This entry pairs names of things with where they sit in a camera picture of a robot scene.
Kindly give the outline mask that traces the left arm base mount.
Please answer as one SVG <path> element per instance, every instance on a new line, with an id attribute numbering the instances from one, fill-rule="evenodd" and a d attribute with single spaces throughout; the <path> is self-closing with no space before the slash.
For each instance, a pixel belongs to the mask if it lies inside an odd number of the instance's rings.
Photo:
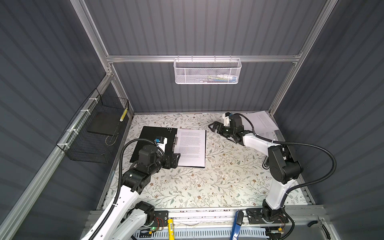
<path id="1" fill-rule="evenodd" d="M 147 222 L 141 228 L 162 228 L 168 226 L 169 211 L 154 211 L 154 215 L 149 217 Z"/>

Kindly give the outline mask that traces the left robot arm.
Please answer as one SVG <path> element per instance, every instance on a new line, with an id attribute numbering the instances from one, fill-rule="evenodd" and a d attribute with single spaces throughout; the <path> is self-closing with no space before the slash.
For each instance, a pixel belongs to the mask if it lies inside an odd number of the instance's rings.
<path id="1" fill-rule="evenodd" d="M 139 151 L 138 160 L 128 171 L 119 169 L 119 188 L 84 240 L 128 240 L 139 228 L 150 226 L 155 218 L 153 205 L 137 201 L 151 176 L 161 169 L 178 167 L 181 154 L 165 155 L 156 144 L 149 144 Z"/>

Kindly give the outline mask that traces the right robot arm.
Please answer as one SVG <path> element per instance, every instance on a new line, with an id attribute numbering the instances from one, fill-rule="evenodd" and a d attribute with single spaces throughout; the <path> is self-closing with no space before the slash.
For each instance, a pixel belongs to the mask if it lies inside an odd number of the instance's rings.
<path id="1" fill-rule="evenodd" d="M 236 144 L 253 148 L 267 156 L 273 177 L 271 189 L 263 201 L 261 216 L 264 222 L 273 223 L 284 214 L 284 203 L 288 190 L 297 182 L 303 169 L 294 159 L 288 145 L 278 143 L 256 134 L 255 126 L 243 114 L 225 113 L 224 122 L 213 122 L 209 129 Z"/>

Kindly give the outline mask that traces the printed paper sheet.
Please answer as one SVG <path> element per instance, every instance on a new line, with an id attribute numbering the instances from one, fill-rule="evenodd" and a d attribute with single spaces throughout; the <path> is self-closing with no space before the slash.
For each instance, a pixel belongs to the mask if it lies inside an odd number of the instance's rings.
<path id="1" fill-rule="evenodd" d="M 178 166 L 205 168 L 206 137 L 206 130 L 177 130 L 174 153 L 181 155 Z"/>

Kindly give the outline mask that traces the teal black clip folder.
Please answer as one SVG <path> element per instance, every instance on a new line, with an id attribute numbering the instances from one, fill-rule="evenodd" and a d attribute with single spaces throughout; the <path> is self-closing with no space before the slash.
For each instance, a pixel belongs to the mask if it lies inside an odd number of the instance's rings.
<path id="1" fill-rule="evenodd" d="M 167 169 L 206 167 L 205 130 L 144 126 L 140 138 L 150 140 L 161 148 L 166 159 L 171 162 Z"/>

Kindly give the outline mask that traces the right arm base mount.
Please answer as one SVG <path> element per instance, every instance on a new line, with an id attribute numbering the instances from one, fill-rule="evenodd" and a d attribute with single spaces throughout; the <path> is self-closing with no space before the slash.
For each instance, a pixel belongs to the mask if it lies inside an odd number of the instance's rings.
<path id="1" fill-rule="evenodd" d="M 248 208 L 246 209 L 247 218 L 250 224 L 286 224 L 288 217 L 282 211 L 270 210 L 269 208 Z"/>

